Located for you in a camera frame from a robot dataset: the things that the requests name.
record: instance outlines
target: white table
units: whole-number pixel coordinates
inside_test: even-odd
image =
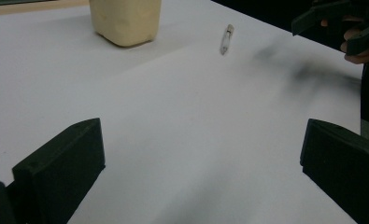
[[[361,71],[208,0],[164,0],[157,38],[131,49],[88,6],[0,16],[0,180],[100,118],[106,169],[70,224],[355,223],[299,159],[310,118],[359,132]]]

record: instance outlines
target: finger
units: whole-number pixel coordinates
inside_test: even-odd
[[[349,55],[345,55],[345,60],[347,60],[348,62],[351,63],[355,63],[355,64],[360,64],[360,63],[369,63],[369,55],[365,55],[365,56],[349,56]]]
[[[364,19],[363,18],[359,18],[359,17],[354,17],[354,16],[347,15],[347,16],[344,16],[342,18],[342,21],[364,21]]]
[[[323,27],[327,27],[329,25],[329,21],[322,20],[321,23],[320,23],[320,25],[323,26]]]
[[[344,43],[342,43],[340,49],[342,50],[342,52],[346,53],[348,49],[348,42],[345,41]]]
[[[360,33],[361,30],[357,27],[354,27],[354,28],[351,28],[351,29],[348,29],[345,33],[344,33],[344,38],[345,40],[348,40],[350,39],[351,37],[353,37],[354,35]]]

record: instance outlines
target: pen cap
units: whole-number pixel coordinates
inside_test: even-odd
[[[230,35],[234,32],[234,27],[231,24],[228,25],[227,32],[229,32]]]
[[[161,0],[90,0],[94,30],[121,47],[153,40],[158,33]]]

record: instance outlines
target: clear pen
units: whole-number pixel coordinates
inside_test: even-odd
[[[230,40],[231,36],[233,35],[234,27],[229,24],[227,27],[227,30],[224,33],[224,37],[222,38],[222,44],[221,44],[221,54],[224,55],[225,52],[227,52],[228,47],[230,46]]]

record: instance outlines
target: plastic container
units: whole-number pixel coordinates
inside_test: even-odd
[[[90,0],[97,33],[122,47],[153,40],[158,33],[161,0]]]

